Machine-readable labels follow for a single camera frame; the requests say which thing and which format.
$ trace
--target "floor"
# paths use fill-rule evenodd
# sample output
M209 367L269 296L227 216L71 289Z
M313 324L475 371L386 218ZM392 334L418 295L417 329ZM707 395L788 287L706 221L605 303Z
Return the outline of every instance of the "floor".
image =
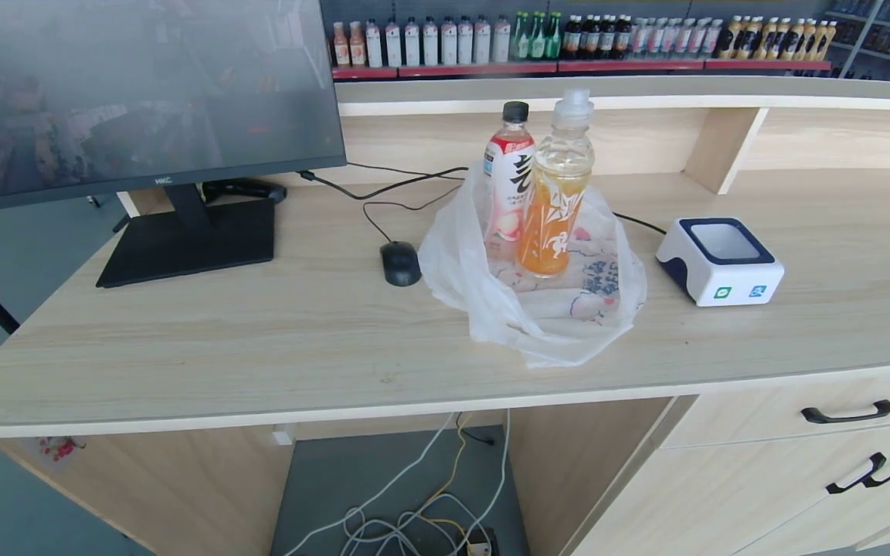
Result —
M83 199L74 199L0 211L0 300L18 320L25 320L112 237L112 226L124 212L114 197L105 197L102 201L102 208L98 210ZM5 337L0 330L0 344ZM485 433L498 434L498 429ZM301 490L310 485L324 485L343 496L337 500L333 497L328 502L325 502L326 497L317 497L310 506L304 503L305 507L310 507L310 511L299 513L290 511L291 507L300 507L299 503L285 506L285 513L278 525L278 542L286 543L290 538L299 536L300 531L314 527L318 521L326 520L332 514L339 517L349 504L361 502L368 490L360 487L362 482L358 478L368 473L385 473L386 469L396 472L402 467L402 462L409 460L407 454L413 453L416 449L414 446L423 446L423 437L426 436L418 433L413 436L382 437L377 439L378 443L360 439L306 442L294 455L294 468L290 475L292 483L287 487L290 500L303 500ZM427 460L428 467L420 471L421 476L432 477L435 481L451 471L450 454L455 450L454 436L441 440L440 446ZM497 481L497 454L490 446L477 446L476 443L472 443L467 450L469 455L463 456L465 463L460 465L456 489L462 490L463 499L471 506L482 507L484 493L491 494ZM341 461L337 463L329 461L333 455L347 452L359 455L351 459L338 457ZM333 476L339 477L339 481L331 481ZM379 509L380 513L397 514L403 507L413 506L417 499L413 492L416 492L416 487L402 485L402 492L386 500L386 505ZM525 553L520 552L523 548L518 544L522 535L518 533L517 524L510 520L517 515L515 504L510 502L511 492L506 490L505 502L492 518L499 520L494 524L499 531L507 531L499 544L501 548L509 546L511 550L501 553L504 556L519 556ZM330 554L327 548L325 550L324 555ZM146 556L149 552L0 453L0 554ZM827 552L820 556L844 554L852 554L852 551ZM890 545L862 552L861 556L890 556Z

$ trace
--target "red shelf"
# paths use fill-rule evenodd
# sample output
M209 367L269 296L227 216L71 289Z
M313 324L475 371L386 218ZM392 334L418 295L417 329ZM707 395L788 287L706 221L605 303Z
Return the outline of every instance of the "red shelf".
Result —
M448 75L499 75L504 73L555 73L555 61L525 63L485 63L473 66L411 66L400 68L400 77L442 77Z
M829 61L792 61L786 59L708 59L707 70L831 70Z
M664 71L702 70L701 59L576 60L559 61L559 71Z
M395 67L333 67L335 79L396 79Z

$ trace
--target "black bottle cap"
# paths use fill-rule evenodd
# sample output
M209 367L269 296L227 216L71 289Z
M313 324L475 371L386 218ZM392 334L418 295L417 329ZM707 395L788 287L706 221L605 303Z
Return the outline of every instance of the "black bottle cap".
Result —
M504 105L504 122L523 124L527 122L527 112L526 102L510 101Z

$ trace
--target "orange juice bottle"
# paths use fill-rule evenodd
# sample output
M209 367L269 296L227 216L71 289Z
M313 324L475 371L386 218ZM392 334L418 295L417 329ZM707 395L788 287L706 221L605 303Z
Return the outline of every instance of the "orange juice bottle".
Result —
M593 175L593 144L586 137L593 103L586 89L569 89L555 103L552 134L534 155L534 195L517 246L517 263L539 278L569 266L569 237L583 191Z

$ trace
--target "monitor stand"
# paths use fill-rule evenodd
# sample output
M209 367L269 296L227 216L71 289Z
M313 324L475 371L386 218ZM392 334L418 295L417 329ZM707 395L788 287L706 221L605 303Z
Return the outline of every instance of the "monitor stand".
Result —
M174 211L131 219L97 287L273 260L277 206L272 200L206 207L193 184L163 190Z

